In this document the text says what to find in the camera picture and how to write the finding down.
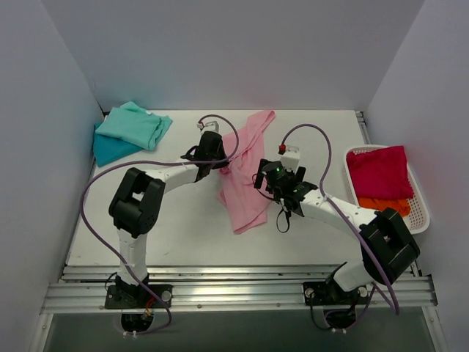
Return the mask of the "pink t-shirt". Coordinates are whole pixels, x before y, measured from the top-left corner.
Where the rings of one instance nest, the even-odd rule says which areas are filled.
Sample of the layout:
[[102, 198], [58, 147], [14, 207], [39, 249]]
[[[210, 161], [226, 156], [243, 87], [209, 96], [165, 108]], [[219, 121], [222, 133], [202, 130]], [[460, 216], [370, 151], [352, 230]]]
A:
[[257, 112], [237, 133], [223, 136], [225, 151], [234, 152], [234, 156], [228, 166], [219, 170], [218, 200], [226, 207], [232, 231], [237, 235], [267, 221], [270, 201], [254, 188], [252, 176], [265, 157], [264, 131], [275, 117], [272, 110]]

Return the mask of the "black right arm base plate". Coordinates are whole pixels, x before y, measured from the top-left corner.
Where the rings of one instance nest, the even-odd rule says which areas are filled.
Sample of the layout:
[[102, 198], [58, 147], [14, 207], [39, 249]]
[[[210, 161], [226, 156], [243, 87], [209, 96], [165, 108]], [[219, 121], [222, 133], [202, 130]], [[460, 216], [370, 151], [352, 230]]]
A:
[[337, 284], [328, 284], [325, 281], [304, 282], [302, 287], [306, 305], [350, 306], [365, 304], [369, 298], [369, 291], [365, 287], [345, 292]]

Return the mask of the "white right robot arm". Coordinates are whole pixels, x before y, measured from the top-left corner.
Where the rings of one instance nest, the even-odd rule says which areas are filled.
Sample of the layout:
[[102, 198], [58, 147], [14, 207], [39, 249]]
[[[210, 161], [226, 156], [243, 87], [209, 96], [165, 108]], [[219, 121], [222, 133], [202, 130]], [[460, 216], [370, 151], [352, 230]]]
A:
[[326, 296], [340, 303], [361, 286], [373, 282], [392, 285], [421, 253], [401, 215], [391, 208], [360, 208], [323, 194], [318, 186], [303, 180], [304, 171], [303, 167], [288, 171], [280, 161], [262, 159], [254, 188], [265, 185], [287, 217], [294, 213], [316, 219], [359, 242], [362, 259], [342, 264], [330, 275]]

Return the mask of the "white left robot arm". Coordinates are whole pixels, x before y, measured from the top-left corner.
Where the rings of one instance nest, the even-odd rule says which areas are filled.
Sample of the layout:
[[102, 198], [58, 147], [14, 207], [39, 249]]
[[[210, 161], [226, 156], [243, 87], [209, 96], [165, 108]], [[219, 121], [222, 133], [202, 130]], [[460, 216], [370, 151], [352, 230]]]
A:
[[202, 132], [199, 144], [182, 156], [180, 163], [162, 169], [126, 171], [109, 206], [117, 228], [120, 264], [116, 286], [130, 307], [140, 307], [148, 297], [142, 283], [148, 281], [147, 234], [158, 220], [164, 194], [209, 175], [228, 164], [223, 140], [215, 131]]

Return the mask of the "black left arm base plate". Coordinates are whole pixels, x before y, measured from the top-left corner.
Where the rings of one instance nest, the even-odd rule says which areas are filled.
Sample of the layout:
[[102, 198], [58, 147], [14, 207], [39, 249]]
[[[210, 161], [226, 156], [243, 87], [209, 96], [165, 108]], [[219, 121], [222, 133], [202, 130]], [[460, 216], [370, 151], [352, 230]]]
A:
[[[171, 306], [172, 285], [150, 284], [149, 289], [166, 306]], [[141, 286], [115, 284], [107, 289], [104, 307], [106, 309], [143, 309], [147, 307], [163, 308], [163, 305]]]

